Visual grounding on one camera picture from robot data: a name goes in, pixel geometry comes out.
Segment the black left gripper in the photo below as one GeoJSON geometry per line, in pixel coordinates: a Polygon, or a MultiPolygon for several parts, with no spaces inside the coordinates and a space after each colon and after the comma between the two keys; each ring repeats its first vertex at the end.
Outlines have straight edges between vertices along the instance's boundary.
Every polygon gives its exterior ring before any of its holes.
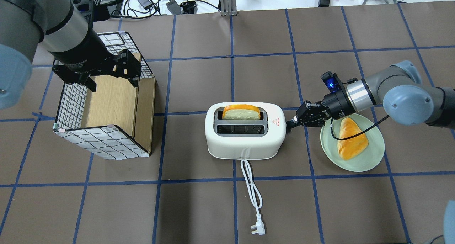
{"type": "Polygon", "coordinates": [[[107,50],[95,31],[88,31],[79,45],[64,52],[52,52],[55,61],[52,70],[66,84],[78,83],[92,92],[96,82],[90,76],[109,75],[127,79],[134,88],[138,87],[141,77],[141,62],[131,51],[124,48],[117,54],[107,50]]]}

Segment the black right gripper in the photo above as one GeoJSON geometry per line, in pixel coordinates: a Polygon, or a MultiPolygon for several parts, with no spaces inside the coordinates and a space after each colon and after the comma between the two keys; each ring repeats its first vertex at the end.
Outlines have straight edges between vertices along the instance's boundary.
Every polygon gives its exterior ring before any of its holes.
{"type": "Polygon", "coordinates": [[[316,103],[304,101],[297,109],[297,121],[294,119],[286,121],[286,132],[291,132],[298,123],[306,127],[320,127],[330,118],[338,120],[354,113],[355,109],[346,93],[336,91],[325,95],[322,101],[316,103]]]}

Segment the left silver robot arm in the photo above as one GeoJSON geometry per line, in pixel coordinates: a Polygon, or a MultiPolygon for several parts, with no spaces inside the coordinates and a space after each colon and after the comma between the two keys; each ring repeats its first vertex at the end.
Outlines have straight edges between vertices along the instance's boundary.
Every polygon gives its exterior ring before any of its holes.
{"type": "Polygon", "coordinates": [[[96,91],[92,76],[110,75],[139,85],[141,62],[127,49],[110,53],[92,25],[110,18],[108,7],[123,0],[1,0],[1,109],[10,108],[32,73],[39,43],[54,56],[52,67],[67,85],[96,91]]]}

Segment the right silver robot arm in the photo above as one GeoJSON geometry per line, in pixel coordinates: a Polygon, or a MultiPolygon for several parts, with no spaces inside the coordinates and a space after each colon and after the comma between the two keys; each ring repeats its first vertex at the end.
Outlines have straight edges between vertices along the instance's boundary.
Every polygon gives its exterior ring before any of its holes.
{"type": "Polygon", "coordinates": [[[324,126],[326,120],[344,118],[381,104],[389,117],[399,124],[454,129],[455,92],[453,88],[422,85],[416,67],[408,60],[365,77],[343,83],[337,74],[328,71],[322,81],[329,94],[322,101],[304,101],[296,116],[286,122],[287,133],[296,126],[324,126]]]}

